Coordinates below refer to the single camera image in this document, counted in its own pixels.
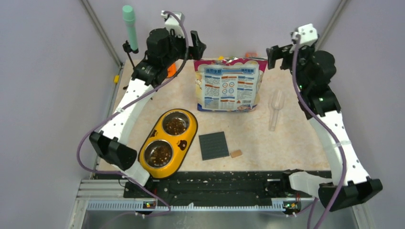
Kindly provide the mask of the clear plastic scoop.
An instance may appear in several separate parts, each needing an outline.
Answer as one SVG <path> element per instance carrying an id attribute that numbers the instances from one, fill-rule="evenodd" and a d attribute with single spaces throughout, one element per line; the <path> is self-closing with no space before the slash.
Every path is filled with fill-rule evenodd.
<path id="1" fill-rule="evenodd" d="M 277 126 L 278 113 L 284 107 L 285 95 L 283 91 L 277 89 L 274 91 L 269 107 L 273 110 L 269 122 L 269 130 L 274 132 Z"/>

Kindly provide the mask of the pink pet food bag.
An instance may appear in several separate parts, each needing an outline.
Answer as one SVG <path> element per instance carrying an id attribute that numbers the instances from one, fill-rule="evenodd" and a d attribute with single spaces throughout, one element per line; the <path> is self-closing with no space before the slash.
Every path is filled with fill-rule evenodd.
<path id="1" fill-rule="evenodd" d="M 197 110 L 251 112 L 259 102 L 259 89 L 267 67 L 260 58 L 194 61 Z"/>

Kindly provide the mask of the yellow double pet bowl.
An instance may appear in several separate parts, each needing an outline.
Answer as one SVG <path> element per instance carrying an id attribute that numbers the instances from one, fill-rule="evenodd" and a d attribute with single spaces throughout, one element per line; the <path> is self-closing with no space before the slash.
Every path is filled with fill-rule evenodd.
<path id="1" fill-rule="evenodd" d="M 142 145 L 138 161 L 155 179 L 165 179 L 181 167 L 197 134 L 196 117 L 185 109 L 163 113 Z"/>

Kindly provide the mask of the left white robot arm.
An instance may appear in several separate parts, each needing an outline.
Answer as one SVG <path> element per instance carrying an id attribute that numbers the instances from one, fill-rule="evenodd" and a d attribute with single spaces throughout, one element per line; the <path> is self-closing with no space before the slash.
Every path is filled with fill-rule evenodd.
<path id="1" fill-rule="evenodd" d="M 132 128 L 148 100 L 176 78 L 188 60 L 201 59 L 206 49 L 197 31 L 191 31 L 188 38 L 183 13 L 163 10 L 161 16 L 164 27 L 149 33 L 144 57 L 133 66 L 121 102 L 100 127 L 88 134 L 96 154 L 115 167 L 115 173 L 134 183 L 141 197 L 151 195 L 153 184 L 148 181 L 150 173 L 139 162 L 138 152 L 127 145 Z"/>

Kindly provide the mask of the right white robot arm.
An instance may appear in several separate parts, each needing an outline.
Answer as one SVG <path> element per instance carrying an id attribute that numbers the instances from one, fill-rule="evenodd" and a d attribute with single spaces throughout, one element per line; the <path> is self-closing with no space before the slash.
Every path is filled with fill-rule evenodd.
<path id="1" fill-rule="evenodd" d="M 280 69 L 291 72 L 299 106 L 321 142 L 331 178 L 301 169 L 286 170 L 280 191 L 287 197 L 298 191 L 306 193 L 330 212 L 365 203 L 382 191 L 383 185 L 362 166 L 347 135 L 341 106 L 329 86 L 337 71 L 335 58 L 316 50 L 319 35 L 311 23 L 297 27 L 290 36 L 290 45 L 266 50 L 267 67 L 273 69 L 281 60 Z"/>

